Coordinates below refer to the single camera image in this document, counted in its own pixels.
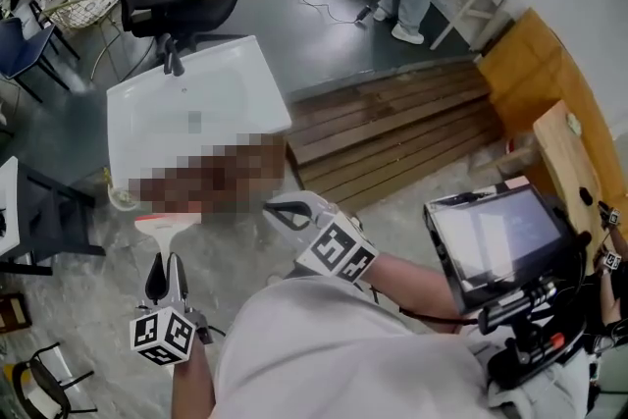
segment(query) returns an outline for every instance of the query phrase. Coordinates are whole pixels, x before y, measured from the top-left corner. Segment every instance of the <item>white sink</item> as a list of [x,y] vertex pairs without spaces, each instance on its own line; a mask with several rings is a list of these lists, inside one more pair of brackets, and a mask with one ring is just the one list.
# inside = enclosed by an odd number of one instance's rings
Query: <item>white sink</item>
[[107,92],[109,161],[115,188],[153,178],[215,146],[291,126],[288,110],[254,36],[182,58],[185,73],[159,67]]

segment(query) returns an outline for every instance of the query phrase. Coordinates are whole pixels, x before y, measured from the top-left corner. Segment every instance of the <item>white sneaker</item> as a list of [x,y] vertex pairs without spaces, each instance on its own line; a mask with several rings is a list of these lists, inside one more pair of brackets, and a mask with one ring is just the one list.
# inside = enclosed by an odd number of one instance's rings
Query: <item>white sneaker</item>
[[384,9],[382,9],[381,7],[378,7],[375,10],[375,13],[373,13],[373,20],[375,20],[376,22],[382,22],[388,17],[389,17],[389,14],[386,11],[384,11]]
[[412,35],[408,33],[406,29],[397,23],[391,32],[392,36],[396,39],[403,40],[403,42],[409,42],[410,44],[423,44],[424,37],[420,33]]

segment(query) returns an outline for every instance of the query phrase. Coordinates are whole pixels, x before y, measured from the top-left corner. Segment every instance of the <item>faucet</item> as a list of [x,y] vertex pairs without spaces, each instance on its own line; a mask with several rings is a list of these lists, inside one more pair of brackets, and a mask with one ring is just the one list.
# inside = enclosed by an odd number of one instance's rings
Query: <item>faucet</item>
[[176,78],[182,76],[185,72],[175,41],[169,33],[164,33],[159,37],[158,51],[164,53],[164,74],[173,74]]

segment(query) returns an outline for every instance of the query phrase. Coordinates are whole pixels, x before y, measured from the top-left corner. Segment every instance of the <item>monitor screen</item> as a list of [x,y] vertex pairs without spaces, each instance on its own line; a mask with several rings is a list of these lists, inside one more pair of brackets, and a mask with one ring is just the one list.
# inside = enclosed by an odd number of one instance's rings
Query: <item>monitor screen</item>
[[561,239],[561,232],[532,189],[436,212],[433,219],[460,279],[503,278],[515,263]]

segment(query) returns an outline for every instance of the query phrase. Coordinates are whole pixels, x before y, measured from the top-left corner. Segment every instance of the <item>wooden platform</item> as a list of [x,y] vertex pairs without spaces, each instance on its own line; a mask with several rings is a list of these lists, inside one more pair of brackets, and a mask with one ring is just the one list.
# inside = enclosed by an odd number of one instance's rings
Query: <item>wooden platform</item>
[[295,103],[288,145],[304,188],[357,211],[497,140],[472,63],[375,80]]

